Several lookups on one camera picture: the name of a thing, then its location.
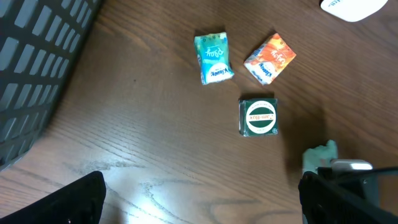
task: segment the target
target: white object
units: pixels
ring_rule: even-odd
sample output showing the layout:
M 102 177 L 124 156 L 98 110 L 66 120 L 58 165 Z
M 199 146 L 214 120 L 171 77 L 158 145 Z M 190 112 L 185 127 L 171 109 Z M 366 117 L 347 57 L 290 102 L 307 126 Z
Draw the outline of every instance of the white object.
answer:
M 372 164 L 360 159 L 335 159 L 331 162 L 333 171 L 372 170 Z
M 321 8 L 348 22 L 364 19 L 381 9 L 388 0 L 324 0 Z

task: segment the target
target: wooden table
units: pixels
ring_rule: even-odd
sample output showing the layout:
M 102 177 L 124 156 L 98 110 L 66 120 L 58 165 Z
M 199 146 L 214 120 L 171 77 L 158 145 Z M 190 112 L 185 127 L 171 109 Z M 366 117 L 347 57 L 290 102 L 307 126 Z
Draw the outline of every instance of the wooden table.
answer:
M 102 223 L 301 223 L 306 148 L 398 163 L 397 10 L 349 23 L 318 0 L 105 1 L 43 138 L 0 173 L 0 217 L 100 170 Z M 193 36 L 217 29 L 236 75 L 203 86 Z M 275 31 L 297 57 L 261 86 L 243 61 Z M 238 98 L 263 94 L 280 133 L 244 138 Z

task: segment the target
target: small green box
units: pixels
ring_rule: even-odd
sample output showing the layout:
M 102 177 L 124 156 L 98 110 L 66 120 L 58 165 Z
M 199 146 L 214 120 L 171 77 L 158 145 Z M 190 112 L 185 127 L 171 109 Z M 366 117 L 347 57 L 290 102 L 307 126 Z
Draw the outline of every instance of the small green box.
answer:
M 239 100 L 239 132 L 243 136 L 278 134 L 277 99 Z

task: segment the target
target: white mouse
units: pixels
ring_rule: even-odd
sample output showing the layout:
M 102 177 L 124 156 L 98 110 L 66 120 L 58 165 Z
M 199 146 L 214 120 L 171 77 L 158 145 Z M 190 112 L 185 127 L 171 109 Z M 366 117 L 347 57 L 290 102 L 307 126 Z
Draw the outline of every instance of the white mouse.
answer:
M 388 0 L 324 0 L 321 8 L 348 22 L 364 19 L 381 9 Z

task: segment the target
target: orange candy wrapper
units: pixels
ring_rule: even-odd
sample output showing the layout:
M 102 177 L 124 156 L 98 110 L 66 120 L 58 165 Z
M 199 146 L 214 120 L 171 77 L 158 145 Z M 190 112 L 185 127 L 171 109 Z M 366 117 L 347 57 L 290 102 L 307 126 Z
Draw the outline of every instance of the orange candy wrapper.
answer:
M 293 50 L 274 34 L 244 62 L 244 66 L 260 81 L 270 84 L 296 57 Z

